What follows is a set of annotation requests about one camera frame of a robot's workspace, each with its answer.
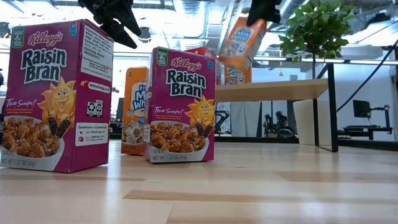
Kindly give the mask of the Raisin Bran cereal box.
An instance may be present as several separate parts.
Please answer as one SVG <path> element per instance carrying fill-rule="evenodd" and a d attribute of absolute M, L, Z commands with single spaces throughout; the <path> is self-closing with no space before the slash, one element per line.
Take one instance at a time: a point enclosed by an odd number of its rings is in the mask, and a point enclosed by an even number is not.
<path fill-rule="evenodd" d="M 144 157 L 152 163 L 212 161 L 216 62 L 156 47 L 147 69 Z"/>
<path fill-rule="evenodd" d="M 1 167 L 72 173 L 107 163 L 113 52 L 86 19 L 13 28 Z"/>

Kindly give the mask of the white hanging cloth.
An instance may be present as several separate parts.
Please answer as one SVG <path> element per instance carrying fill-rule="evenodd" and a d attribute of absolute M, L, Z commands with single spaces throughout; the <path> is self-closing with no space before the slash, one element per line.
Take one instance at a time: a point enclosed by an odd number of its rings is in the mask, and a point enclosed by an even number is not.
<path fill-rule="evenodd" d="M 232 137 L 256 137 L 261 103 L 259 101 L 233 102 L 231 109 Z"/>

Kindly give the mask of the green leafy potted plant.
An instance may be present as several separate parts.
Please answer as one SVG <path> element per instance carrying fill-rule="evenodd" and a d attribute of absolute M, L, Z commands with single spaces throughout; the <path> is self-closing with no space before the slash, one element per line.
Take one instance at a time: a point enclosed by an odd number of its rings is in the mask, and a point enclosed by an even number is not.
<path fill-rule="evenodd" d="M 282 55 L 293 56 L 294 63 L 311 59 L 315 78 L 316 59 L 342 57 L 341 48 L 349 43 L 343 37 L 352 33 L 349 21 L 354 18 L 354 9 L 344 0 L 309 0 L 296 8 L 294 17 L 285 23 L 285 35 L 279 36 Z"/>

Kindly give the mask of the black desk monitor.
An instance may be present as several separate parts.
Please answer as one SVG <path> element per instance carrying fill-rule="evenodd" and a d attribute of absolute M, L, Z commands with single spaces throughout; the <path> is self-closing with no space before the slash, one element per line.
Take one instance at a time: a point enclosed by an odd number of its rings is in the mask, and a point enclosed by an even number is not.
<path fill-rule="evenodd" d="M 117 122 L 123 121 L 123 109 L 124 109 L 124 98 L 119 98 L 118 107 L 116 110 L 116 121 Z"/>

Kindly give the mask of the black background desk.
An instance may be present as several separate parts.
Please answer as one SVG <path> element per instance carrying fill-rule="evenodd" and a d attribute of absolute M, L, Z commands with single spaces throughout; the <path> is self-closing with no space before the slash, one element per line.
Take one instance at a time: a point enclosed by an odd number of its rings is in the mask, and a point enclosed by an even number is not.
<path fill-rule="evenodd" d="M 380 127 L 377 125 L 370 126 L 347 126 L 342 130 L 338 130 L 339 138 L 343 136 L 350 137 L 366 137 L 369 140 L 374 139 L 374 132 L 387 132 L 388 134 L 392 134 L 392 127 Z"/>

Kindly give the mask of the white round bin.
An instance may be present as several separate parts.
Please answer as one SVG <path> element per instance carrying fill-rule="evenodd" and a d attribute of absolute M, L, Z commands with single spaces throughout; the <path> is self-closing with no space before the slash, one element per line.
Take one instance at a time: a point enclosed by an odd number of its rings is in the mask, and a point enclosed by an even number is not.
<path fill-rule="evenodd" d="M 317 100 L 318 134 L 321 146 L 331 145 L 330 106 L 327 100 Z M 302 100 L 293 103 L 294 115 L 300 144 L 314 145 L 313 100 Z"/>

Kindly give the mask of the wooden shelf with black legs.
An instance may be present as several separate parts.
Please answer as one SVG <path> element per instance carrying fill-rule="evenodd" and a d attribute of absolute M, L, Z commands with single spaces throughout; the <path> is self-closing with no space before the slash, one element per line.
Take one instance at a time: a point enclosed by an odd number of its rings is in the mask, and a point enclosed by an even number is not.
<path fill-rule="evenodd" d="M 330 139 L 329 148 L 320 145 L 318 98 L 325 91 L 329 96 Z M 221 102 L 312 100 L 315 146 L 326 151 L 338 152 L 338 126 L 336 117 L 334 64 L 326 63 L 315 79 L 286 82 L 218 85 L 215 100 Z"/>

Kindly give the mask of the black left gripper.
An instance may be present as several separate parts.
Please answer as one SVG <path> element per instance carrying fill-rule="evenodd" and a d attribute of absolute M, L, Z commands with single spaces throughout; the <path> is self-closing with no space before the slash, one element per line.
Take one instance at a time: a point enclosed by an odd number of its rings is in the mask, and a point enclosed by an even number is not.
<path fill-rule="evenodd" d="M 89 10 L 96 22 L 105 22 L 101 29 L 106 32 L 115 42 L 130 47 L 137 48 L 137 44 L 131 39 L 124 30 L 126 26 L 137 36 L 141 35 L 140 27 L 132 12 L 133 2 L 130 0 L 78 0 L 80 7 Z"/>

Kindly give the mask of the black monitor on mount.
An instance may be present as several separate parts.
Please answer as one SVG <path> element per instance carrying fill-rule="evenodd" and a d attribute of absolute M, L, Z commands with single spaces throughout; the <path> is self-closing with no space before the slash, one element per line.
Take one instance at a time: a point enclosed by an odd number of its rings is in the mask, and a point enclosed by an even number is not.
<path fill-rule="evenodd" d="M 354 111 L 354 117 L 356 118 L 370 118 L 371 117 L 370 102 L 353 100 L 353 111 Z"/>

